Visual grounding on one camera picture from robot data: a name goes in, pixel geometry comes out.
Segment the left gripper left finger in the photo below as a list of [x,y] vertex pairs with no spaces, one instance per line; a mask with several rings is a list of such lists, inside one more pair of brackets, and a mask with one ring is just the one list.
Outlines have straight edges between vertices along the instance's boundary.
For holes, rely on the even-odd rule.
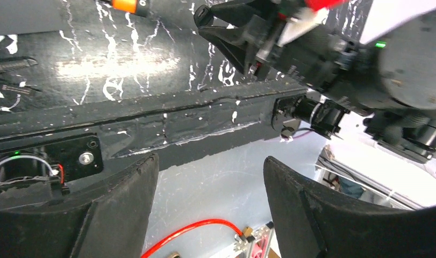
[[159,157],[66,194],[54,181],[0,184],[0,257],[140,257]]

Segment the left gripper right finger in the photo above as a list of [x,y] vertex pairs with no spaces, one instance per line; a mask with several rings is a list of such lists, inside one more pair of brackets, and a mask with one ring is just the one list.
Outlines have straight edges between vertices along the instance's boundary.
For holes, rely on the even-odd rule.
[[436,206],[409,211],[367,203],[272,156],[263,176],[282,257],[436,257]]

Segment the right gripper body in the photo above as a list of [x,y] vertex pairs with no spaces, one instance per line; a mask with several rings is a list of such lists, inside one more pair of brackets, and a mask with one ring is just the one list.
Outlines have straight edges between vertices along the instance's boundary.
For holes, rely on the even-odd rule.
[[345,38],[326,25],[315,24],[306,32],[296,28],[294,40],[280,46],[278,41],[288,26],[278,17],[253,16],[249,21],[249,65],[255,77],[264,80],[275,69],[302,86],[324,91],[343,66]]

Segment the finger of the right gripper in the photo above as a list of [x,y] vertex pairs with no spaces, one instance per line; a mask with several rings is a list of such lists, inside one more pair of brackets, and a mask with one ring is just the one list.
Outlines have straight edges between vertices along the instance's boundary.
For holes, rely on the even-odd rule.
[[207,25],[215,19],[222,20],[235,28],[271,28],[285,21],[277,1],[229,1],[209,7]]
[[260,29],[249,25],[236,28],[201,26],[198,34],[218,48],[238,72],[246,75],[254,68],[254,75],[260,73],[261,63],[256,60],[261,47]]

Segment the black head key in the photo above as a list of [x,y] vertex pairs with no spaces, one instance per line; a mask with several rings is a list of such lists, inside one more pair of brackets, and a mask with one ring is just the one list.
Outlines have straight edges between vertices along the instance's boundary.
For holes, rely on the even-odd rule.
[[197,27],[212,26],[214,22],[214,15],[209,6],[201,5],[196,9],[193,19]]

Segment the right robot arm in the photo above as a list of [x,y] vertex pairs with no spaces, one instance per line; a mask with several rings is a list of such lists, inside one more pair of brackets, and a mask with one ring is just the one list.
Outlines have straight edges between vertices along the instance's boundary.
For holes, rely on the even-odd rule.
[[344,115],[363,116],[365,133],[404,158],[436,158],[436,1],[383,1],[360,39],[323,24],[343,1],[231,1],[194,13],[201,37],[241,73],[271,69],[326,97],[283,97],[271,123],[298,119],[330,138]]

